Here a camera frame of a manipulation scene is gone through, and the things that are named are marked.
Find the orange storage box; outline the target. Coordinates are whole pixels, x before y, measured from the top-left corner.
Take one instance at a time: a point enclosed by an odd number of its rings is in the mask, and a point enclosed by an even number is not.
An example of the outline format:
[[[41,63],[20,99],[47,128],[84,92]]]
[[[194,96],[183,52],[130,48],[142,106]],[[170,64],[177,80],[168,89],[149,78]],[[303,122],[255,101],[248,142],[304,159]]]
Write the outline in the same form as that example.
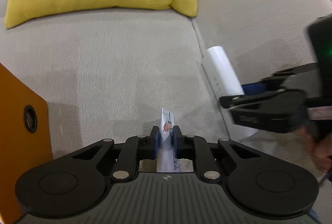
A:
[[[22,216],[17,179],[52,159],[47,102],[1,66],[1,223]]]

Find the beige sofa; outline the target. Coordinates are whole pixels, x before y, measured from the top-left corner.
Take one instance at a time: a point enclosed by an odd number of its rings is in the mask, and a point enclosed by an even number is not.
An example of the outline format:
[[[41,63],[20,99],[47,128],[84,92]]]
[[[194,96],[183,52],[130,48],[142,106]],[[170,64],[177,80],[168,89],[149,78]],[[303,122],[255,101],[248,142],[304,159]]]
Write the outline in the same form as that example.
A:
[[[330,0],[198,0],[175,11],[104,9],[1,29],[1,63],[48,102],[55,157],[104,137],[124,141],[172,111],[181,130],[226,133],[201,66],[220,45],[242,82],[312,61],[304,28]]]

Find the white printed packet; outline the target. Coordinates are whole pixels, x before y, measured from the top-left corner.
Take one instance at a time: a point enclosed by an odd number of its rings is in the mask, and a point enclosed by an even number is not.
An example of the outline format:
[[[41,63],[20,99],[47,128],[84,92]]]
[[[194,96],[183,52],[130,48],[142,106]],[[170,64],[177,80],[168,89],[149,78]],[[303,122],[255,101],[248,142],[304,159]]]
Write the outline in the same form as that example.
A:
[[[157,151],[157,172],[178,173],[180,170],[178,159],[175,156],[175,143],[173,141],[174,126],[174,114],[162,108]]]

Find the white curved box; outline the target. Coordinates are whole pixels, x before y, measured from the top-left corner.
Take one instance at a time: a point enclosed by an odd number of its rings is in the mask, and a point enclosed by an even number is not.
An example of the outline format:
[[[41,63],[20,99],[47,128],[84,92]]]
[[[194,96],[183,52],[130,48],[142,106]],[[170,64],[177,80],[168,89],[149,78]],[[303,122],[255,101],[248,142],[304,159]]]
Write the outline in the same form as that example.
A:
[[[217,100],[222,96],[244,95],[241,83],[221,46],[207,49],[202,66]],[[228,109],[220,107],[220,110],[230,139],[241,141],[257,132],[256,129],[234,124]]]

